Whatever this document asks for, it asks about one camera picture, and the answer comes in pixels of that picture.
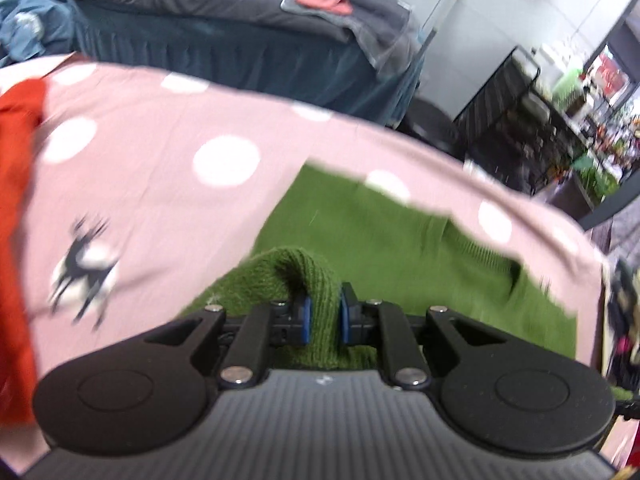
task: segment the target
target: pink bed sheet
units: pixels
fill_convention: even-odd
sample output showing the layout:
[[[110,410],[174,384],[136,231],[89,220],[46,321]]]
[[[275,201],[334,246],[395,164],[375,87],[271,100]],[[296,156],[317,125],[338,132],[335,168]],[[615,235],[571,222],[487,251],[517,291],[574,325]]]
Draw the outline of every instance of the pink bed sheet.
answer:
[[[0,87],[63,60],[1,70]],[[577,358],[589,363],[598,352],[602,255],[561,212],[465,173],[435,150],[327,110],[161,70],[81,61],[47,81],[19,248],[41,374],[178,314],[249,252],[309,159],[400,202],[448,214],[476,239],[523,261],[577,314]],[[52,316],[49,297],[82,216],[87,224],[109,221],[92,257],[117,258],[118,265],[104,302],[73,323],[78,298],[70,293]],[[94,330],[100,306],[106,316]],[[0,431],[0,455],[19,470],[45,450],[33,429]]]

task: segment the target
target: silver bolt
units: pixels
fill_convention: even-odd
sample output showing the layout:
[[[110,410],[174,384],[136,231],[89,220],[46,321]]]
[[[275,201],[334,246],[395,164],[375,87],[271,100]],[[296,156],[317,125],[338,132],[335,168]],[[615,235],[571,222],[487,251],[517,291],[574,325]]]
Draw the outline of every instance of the silver bolt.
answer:
[[[230,366],[220,372],[220,377],[227,383],[245,384],[251,380],[254,373],[245,366]]]
[[[427,380],[427,374],[418,368],[402,368],[396,373],[396,381],[406,386],[418,386]]]

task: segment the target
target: red garment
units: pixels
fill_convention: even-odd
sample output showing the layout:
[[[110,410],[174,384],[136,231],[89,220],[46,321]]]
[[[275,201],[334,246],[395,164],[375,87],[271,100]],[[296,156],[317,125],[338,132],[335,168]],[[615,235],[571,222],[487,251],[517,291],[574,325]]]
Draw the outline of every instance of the red garment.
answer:
[[[309,9],[324,10],[339,16],[348,16],[353,13],[349,0],[296,0],[296,3]]]
[[[12,245],[31,175],[46,86],[23,81],[0,97],[0,426],[33,421],[36,368]]]

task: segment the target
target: folded green fabric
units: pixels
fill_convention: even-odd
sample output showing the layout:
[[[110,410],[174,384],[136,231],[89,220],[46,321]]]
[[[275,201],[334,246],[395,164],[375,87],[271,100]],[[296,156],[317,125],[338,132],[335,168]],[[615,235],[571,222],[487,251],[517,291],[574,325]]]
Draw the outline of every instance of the folded green fabric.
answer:
[[[239,314],[304,286],[314,300],[312,343],[281,354],[284,365],[374,366],[370,349],[345,351],[337,343],[340,281],[351,282],[361,299],[391,301],[408,314],[445,305],[575,355],[575,318],[553,304],[519,263],[476,244],[448,218],[399,205],[309,165],[269,216],[253,254],[189,310],[219,303],[230,315]]]

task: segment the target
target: blue garment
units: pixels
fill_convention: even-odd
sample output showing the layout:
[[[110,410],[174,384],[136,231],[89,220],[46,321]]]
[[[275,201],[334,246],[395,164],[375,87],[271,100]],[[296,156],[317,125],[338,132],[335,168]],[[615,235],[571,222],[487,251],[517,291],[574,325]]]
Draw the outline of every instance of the blue garment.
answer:
[[[55,0],[0,0],[0,67],[71,52],[70,9]]]

